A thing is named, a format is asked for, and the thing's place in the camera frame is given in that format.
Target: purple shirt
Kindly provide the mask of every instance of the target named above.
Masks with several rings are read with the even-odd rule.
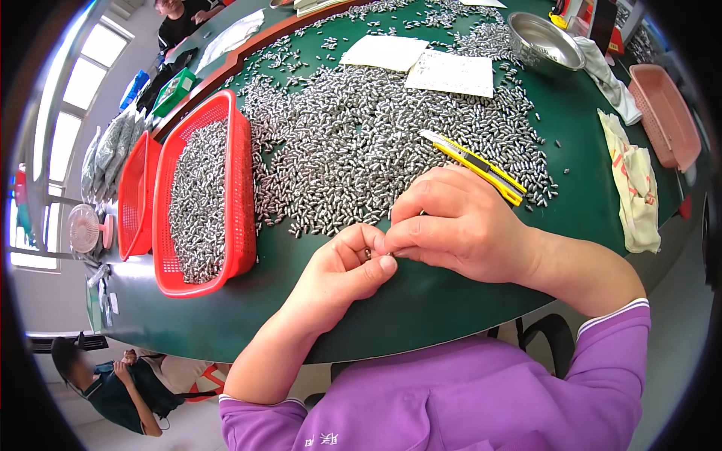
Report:
[[[649,328],[646,299],[587,321],[564,380],[515,346],[472,336],[358,362],[309,412],[221,395],[223,439],[254,451],[626,450]]]

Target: table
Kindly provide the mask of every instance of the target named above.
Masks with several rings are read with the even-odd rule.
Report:
[[[253,6],[254,2],[247,3],[247,13],[257,9]],[[541,16],[549,11],[547,1],[514,0],[507,3],[510,8],[502,10],[505,17],[515,10]],[[394,12],[399,18],[394,21],[399,23],[396,27],[399,35],[409,35],[404,33],[406,30],[401,21],[404,18],[416,19],[415,12],[424,9],[424,2],[418,1]],[[373,17],[369,14],[366,22],[381,20],[381,27],[386,28],[391,26],[388,16],[391,13],[373,14]],[[217,18],[227,19],[220,14]],[[206,26],[215,26],[215,19]],[[468,30],[474,20],[460,18],[455,30]],[[268,23],[264,27],[266,25],[269,30],[277,26]],[[324,57],[329,53],[320,49],[323,38],[339,38],[334,53],[340,56],[366,33],[366,24],[361,21],[355,24],[360,26],[349,25],[347,20],[330,22],[324,25],[322,35],[311,32],[303,38],[292,37],[294,48],[302,49],[302,61],[312,64],[293,75],[309,75],[315,70],[315,55],[323,52],[321,56]],[[434,40],[443,39],[447,30],[421,27],[411,31],[420,38]],[[197,33],[202,35],[205,32],[202,27]],[[349,38],[349,42],[342,42],[341,37]],[[256,45],[259,39],[249,41],[247,45]],[[216,75],[220,74],[223,78],[206,79],[205,94],[209,95],[222,85],[227,77],[225,74],[232,72],[235,75],[239,71],[217,71]],[[502,76],[501,71],[498,72],[497,77]],[[529,98],[534,101],[541,116],[541,122],[534,125],[539,134],[547,138],[547,144],[542,149],[548,155],[549,171],[560,184],[560,197],[551,202],[548,209],[529,214],[518,208],[515,212],[530,226],[594,241],[625,255],[618,217],[619,196],[596,114],[597,108],[611,112],[611,106],[583,72],[556,82],[541,79],[530,71],[520,72],[518,76],[524,80]],[[182,114],[183,108],[178,107],[169,116]],[[651,147],[641,125],[627,128],[627,133],[632,143]],[[554,147],[557,139],[562,143],[561,149]],[[654,155],[652,160],[658,181],[662,224],[681,202],[679,182],[673,170],[662,168]],[[562,175],[567,167],[571,169],[570,174]],[[389,222],[381,222],[379,227],[386,230]],[[257,240],[260,264],[248,273],[230,279],[218,292],[205,297],[164,297],[156,286],[150,255],[130,257],[125,263],[114,264],[109,290],[118,295],[120,315],[113,318],[112,327],[103,328],[103,333],[158,352],[231,362],[266,319],[281,306],[310,256],[328,240],[324,236],[311,235],[296,240],[287,234],[286,229],[282,225],[273,229],[264,227]],[[552,300],[550,296],[521,286],[482,284],[449,270],[400,260],[398,273],[374,297],[355,302],[335,329],[318,339],[305,362],[364,359],[443,343],[520,317]]]

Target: dark green shirt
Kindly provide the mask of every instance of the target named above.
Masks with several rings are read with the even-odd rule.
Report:
[[[128,367],[133,383],[141,398],[151,412],[161,419],[168,416],[184,399],[173,395],[155,377],[153,369],[142,358]],[[107,362],[95,367],[95,374],[99,377],[82,394],[90,401],[95,410],[105,419],[138,434],[143,434],[140,416],[136,410],[126,386],[113,372],[113,362]]]

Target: metal bowl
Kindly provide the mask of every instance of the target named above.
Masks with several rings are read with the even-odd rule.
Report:
[[[293,9],[293,0],[271,0],[271,9]]]
[[[507,22],[511,49],[528,67],[548,76],[584,69],[582,50],[550,21],[528,12],[513,12]]]

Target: plastic basket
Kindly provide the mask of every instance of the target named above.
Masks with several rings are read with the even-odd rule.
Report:
[[[630,67],[629,90],[642,112],[642,125],[664,167],[686,171],[702,144],[687,104],[664,68],[655,64]]]
[[[168,209],[178,158],[191,133],[228,118],[225,164],[225,260],[219,275],[204,284],[187,284],[170,237]],[[200,104],[168,135],[160,152],[153,210],[155,280],[168,297],[195,297],[218,290],[230,277],[245,273],[256,262],[253,213],[251,125],[235,107],[235,93],[217,92]]]
[[[128,156],[118,185],[118,247],[121,259],[153,246],[153,193],[161,146],[144,131]]]
[[[180,78],[180,81],[178,82],[178,86],[175,87],[175,91],[173,91],[168,98],[163,99],[163,101],[159,103],[158,101],[163,98],[163,93],[168,88],[168,85],[177,78]],[[189,71],[187,67],[184,67],[182,71],[178,72],[172,79],[168,80],[168,83],[166,83],[164,87],[160,88],[151,114],[164,118],[165,115],[170,113],[170,111],[178,104],[178,102],[188,95],[191,88],[193,88],[193,83],[195,81],[196,75]]]

